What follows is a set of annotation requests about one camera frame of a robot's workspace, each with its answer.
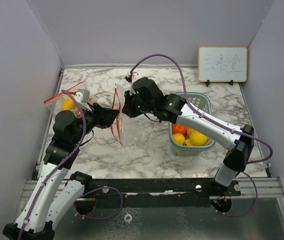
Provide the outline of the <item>clear zip bag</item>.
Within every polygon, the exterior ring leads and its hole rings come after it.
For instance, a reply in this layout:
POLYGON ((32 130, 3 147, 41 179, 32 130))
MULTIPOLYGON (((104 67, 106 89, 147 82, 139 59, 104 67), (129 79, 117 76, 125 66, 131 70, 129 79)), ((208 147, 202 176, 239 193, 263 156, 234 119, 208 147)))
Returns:
POLYGON ((118 110, 119 114, 113 121, 110 129, 114 139, 121 145, 121 147, 126 148, 130 141, 130 131, 132 127, 132 120, 122 113, 125 105, 125 89, 120 84, 114 85, 114 95, 112 101, 112 109, 118 110))
MULTIPOLYGON (((63 102, 66 99, 66 97, 70 97, 76 105, 76 107, 73 110, 70 110, 72 113, 74 113, 75 110, 80 108, 80 106, 78 105, 77 101, 74 98, 74 95, 75 95, 75 92, 78 89, 85 89, 84 88, 84 82, 85 81, 83 80, 83 81, 75 84, 74 86, 67 88, 66 91, 68 92, 68 95, 64 94, 62 92, 59 92, 55 96, 50 97, 50 98, 48 98, 47 100, 44 101, 45 107, 50 111, 52 116, 55 116, 56 114, 58 114, 59 112, 62 111, 62 105, 63 105, 63 102)), ((90 104, 90 107, 91 107, 91 104, 92 104, 92 97, 91 96, 89 97, 89 104, 90 104)))

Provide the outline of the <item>clear zip top bag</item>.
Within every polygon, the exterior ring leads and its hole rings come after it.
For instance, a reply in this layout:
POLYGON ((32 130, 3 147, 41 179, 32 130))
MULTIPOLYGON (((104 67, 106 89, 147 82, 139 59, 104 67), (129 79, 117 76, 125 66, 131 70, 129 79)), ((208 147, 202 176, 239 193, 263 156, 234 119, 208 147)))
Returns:
MULTIPOLYGON (((59 112, 62 111, 62 105, 63 105, 63 102, 66 99, 66 97, 70 97, 76 105, 76 107, 73 110, 70 110, 72 113, 74 113, 75 110, 80 108, 80 106, 78 105, 77 101, 74 98, 74 95, 75 95, 75 92, 78 89, 85 89, 84 88, 84 82, 85 81, 83 80, 83 81, 75 84, 74 86, 67 88, 66 91, 68 92, 68 95, 64 94, 62 92, 59 92, 55 96, 50 97, 50 98, 48 98, 47 100, 44 101, 45 107, 50 111, 52 116, 55 116, 56 114, 58 114, 59 112)), ((89 104, 90 104, 90 107, 91 107, 91 104, 92 104, 92 97, 91 96, 89 97, 89 104)))

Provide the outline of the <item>orange fruit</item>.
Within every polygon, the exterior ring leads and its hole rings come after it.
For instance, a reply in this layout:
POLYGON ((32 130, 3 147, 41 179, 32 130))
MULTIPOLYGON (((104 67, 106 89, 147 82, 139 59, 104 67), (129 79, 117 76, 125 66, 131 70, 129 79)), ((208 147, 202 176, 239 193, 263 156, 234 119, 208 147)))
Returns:
POLYGON ((186 130, 187 136, 189 137, 194 131, 195 131, 194 129, 188 127, 186 130))

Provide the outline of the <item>pink fruit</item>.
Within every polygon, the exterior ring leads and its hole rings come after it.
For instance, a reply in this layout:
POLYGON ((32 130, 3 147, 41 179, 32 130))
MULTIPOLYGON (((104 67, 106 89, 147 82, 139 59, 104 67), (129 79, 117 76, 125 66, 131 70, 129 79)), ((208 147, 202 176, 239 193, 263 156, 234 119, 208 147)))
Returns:
POLYGON ((79 109, 75 110, 74 114, 75 114, 75 117, 78 119, 81 118, 82 116, 81 111, 79 109))

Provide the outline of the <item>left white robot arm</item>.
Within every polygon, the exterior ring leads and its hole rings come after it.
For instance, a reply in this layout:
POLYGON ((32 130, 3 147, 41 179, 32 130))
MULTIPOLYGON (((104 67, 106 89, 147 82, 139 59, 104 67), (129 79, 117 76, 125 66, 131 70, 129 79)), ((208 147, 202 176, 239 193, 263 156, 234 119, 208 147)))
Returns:
POLYGON ((60 220, 78 197, 91 194, 90 176, 80 174, 70 180, 61 194, 56 192, 75 161, 84 137, 95 127, 110 127, 120 113, 94 103, 90 110, 81 109, 77 118, 70 110, 55 116, 54 136, 46 149, 44 165, 32 195, 14 223, 4 227, 10 240, 52 240, 60 220))

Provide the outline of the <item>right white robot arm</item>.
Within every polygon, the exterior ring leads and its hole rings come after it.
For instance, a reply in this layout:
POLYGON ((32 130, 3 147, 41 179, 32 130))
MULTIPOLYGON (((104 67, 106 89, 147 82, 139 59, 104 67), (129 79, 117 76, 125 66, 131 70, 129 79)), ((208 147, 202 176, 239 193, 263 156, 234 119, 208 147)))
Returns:
POLYGON ((159 121, 196 130, 227 150, 211 189, 218 196, 228 192, 231 182, 245 170, 250 158, 254 146, 253 127, 248 124, 239 127, 226 123, 196 108, 177 94, 164 95, 155 81, 147 77, 137 80, 132 80, 131 77, 125 79, 130 83, 130 89, 124 93, 125 104, 122 113, 130 118, 152 114, 159 121))

